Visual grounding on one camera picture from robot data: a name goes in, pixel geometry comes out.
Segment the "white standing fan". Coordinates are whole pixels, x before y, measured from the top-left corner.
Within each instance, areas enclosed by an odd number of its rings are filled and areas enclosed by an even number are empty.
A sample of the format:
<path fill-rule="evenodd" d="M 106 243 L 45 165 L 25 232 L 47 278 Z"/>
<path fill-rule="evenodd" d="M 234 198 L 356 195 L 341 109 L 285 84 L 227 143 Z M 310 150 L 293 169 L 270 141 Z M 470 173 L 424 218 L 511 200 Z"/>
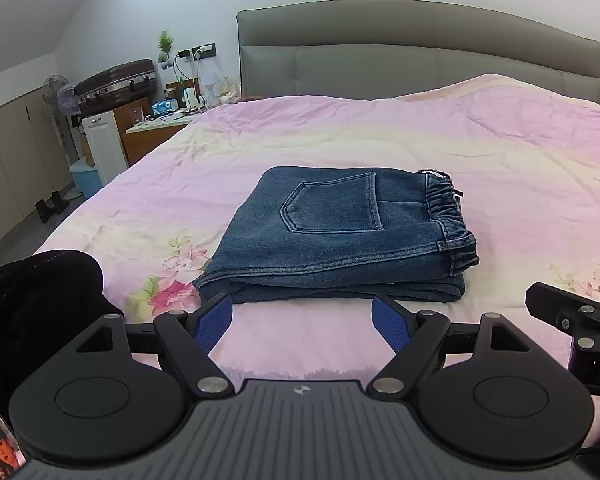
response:
<path fill-rule="evenodd" d="M 72 166 L 83 157 L 80 133 L 80 111 L 74 98 L 73 86 L 61 75 L 47 77 L 41 88 L 42 102 L 52 120 L 58 141 Z"/>

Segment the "black wall power socket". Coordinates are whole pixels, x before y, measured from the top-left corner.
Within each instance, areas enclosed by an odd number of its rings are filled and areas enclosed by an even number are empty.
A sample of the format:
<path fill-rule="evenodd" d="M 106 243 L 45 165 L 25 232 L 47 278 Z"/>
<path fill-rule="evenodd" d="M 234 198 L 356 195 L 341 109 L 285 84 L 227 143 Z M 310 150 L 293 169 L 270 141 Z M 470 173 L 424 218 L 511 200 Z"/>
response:
<path fill-rule="evenodd" d="M 216 47 L 212 42 L 211 44 L 203 44 L 199 47 L 193 47 L 191 49 L 183 49 L 178 51 L 178 58 L 191 58 L 192 60 L 204 60 L 205 58 L 215 58 Z"/>

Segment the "light blue waste bin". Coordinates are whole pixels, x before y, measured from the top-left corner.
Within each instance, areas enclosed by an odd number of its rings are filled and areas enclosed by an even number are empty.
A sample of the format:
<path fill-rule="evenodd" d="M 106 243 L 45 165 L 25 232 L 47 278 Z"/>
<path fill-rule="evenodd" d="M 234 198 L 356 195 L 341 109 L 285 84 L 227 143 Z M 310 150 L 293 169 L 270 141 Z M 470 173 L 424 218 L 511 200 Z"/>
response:
<path fill-rule="evenodd" d="M 102 188 L 102 181 L 100 180 L 97 168 L 95 166 L 90 166 L 84 157 L 74 162 L 69 167 L 69 171 L 76 189 L 80 191 L 87 200 Z"/>

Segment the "beige wardrobe cabinets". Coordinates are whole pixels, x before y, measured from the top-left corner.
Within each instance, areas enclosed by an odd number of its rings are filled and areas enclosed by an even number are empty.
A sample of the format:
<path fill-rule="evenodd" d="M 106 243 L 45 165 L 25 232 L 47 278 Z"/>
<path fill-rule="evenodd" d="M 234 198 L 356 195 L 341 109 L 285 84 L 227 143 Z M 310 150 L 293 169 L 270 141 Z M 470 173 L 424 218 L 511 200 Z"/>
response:
<path fill-rule="evenodd" d="M 69 159 L 40 88 L 0 106 L 0 240 L 35 204 L 72 185 Z"/>

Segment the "blue denim jeans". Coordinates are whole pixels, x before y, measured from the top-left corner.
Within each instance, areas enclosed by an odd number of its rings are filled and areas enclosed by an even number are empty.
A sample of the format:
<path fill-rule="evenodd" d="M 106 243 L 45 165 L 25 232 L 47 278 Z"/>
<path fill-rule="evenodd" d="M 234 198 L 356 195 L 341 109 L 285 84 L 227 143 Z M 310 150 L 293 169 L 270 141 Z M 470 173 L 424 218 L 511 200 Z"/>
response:
<path fill-rule="evenodd" d="M 449 302 L 479 262 L 462 194 L 444 172 L 279 166 L 236 210 L 194 281 L 201 300 Z"/>

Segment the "brown wooden nightstand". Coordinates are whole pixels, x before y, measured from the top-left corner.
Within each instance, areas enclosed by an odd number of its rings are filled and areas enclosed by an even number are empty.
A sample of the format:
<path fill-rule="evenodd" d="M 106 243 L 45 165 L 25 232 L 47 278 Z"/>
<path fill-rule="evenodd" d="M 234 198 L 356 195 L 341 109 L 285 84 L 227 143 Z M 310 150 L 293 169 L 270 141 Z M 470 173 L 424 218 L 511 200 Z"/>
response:
<path fill-rule="evenodd" d="M 136 164 L 198 117 L 198 113 L 174 112 L 153 118 L 149 112 L 146 98 L 114 109 L 122 151 L 129 166 Z"/>

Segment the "blue tissue box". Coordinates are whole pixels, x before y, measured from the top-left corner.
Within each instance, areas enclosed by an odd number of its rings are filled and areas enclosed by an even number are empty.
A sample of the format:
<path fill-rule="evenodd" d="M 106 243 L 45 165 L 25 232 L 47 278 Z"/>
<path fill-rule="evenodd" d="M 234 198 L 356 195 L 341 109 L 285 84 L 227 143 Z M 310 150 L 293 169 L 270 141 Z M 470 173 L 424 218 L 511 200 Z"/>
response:
<path fill-rule="evenodd" d="M 152 104 L 151 114 L 156 117 L 166 116 L 177 112 L 179 109 L 180 103 L 176 99 L 168 99 Z"/>

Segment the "white small cabinet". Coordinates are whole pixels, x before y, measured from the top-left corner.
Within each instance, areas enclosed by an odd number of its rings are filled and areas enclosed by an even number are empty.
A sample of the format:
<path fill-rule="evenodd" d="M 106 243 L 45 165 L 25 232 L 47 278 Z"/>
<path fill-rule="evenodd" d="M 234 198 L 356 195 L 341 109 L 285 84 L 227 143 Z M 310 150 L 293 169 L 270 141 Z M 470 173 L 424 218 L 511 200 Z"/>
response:
<path fill-rule="evenodd" d="M 106 186 L 129 167 L 114 112 L 84 118 L 82 126 L 100 182 Z"/>

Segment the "grey upholstered headboard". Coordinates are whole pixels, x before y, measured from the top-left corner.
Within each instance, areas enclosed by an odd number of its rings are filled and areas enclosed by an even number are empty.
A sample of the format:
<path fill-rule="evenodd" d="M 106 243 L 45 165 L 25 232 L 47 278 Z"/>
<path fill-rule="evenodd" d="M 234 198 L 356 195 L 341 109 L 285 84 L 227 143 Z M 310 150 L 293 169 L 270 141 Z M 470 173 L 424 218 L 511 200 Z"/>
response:
<path fill-rule="evenodd" d="M 244 96 L 407 96 L 486 74 L 600 104 L 600 42 L 422 0 L 325 0 L 236 15 Z"/>

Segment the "small green potted plant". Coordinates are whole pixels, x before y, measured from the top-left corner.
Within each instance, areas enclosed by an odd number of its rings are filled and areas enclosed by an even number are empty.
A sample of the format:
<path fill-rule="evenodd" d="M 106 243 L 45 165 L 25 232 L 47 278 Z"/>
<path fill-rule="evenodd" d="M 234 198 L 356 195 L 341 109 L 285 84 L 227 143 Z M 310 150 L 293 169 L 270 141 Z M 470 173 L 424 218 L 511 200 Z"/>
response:
<path fill-rule="evenodd" d="M 158 38 L 158 63 L 163 70 L 173 66 L 173 38 L 170 32 L 163 30 Z"/>

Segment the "black shoes pair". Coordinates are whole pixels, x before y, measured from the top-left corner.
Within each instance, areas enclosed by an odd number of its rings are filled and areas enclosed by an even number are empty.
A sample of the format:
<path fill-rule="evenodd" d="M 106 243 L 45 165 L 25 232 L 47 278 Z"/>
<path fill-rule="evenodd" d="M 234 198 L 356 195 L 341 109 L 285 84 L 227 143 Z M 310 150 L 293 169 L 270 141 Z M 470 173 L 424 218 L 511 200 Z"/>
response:
<path fill-rule="evenodd" d="M 42 223 L 46 223 L 54 214 L 61 214 L 69 207 L 69 201 L 60 195 L 59 191 L 54 191 L 50 196 L 50 203 L 46 200 L 38 200 L 35 203 L 35 210 Z"/>

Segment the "white bedside lamp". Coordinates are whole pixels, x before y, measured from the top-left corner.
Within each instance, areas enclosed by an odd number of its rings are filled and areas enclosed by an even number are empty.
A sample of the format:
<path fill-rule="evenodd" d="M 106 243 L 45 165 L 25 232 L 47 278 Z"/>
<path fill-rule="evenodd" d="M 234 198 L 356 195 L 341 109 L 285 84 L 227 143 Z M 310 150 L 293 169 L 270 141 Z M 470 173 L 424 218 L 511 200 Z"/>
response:
<path fill-rule="evenodd" d="M 199 81 L 206 105 L 209 108 L 219 105 L 225 94 L 226 78 L 221 64 L 215 58 L 201 62 Z"/>

